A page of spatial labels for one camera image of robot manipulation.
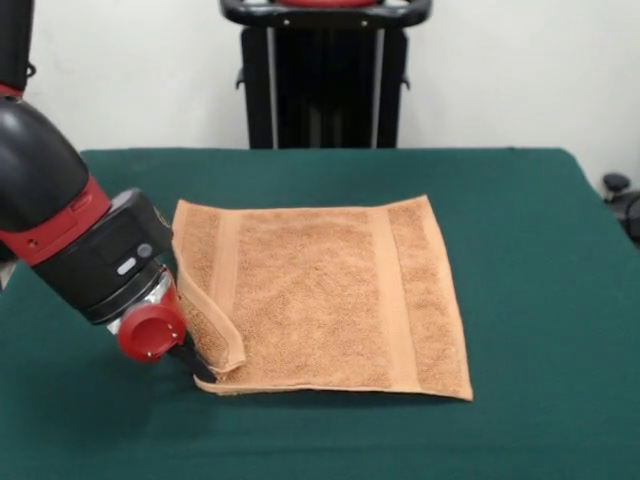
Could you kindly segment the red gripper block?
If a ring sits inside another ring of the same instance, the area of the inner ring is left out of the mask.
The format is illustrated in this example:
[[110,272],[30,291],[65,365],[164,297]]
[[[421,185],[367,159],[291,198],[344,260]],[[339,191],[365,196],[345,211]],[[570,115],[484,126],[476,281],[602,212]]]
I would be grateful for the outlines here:
[[146,300],[127,311],[116,337],[123,353],[136,361],[153,362],[169,351],[169,355],[182,362],[196,380],[217,382],[215,373],[196,347],[184,343],[186,321],[173,284],[160,293],[158,300]]

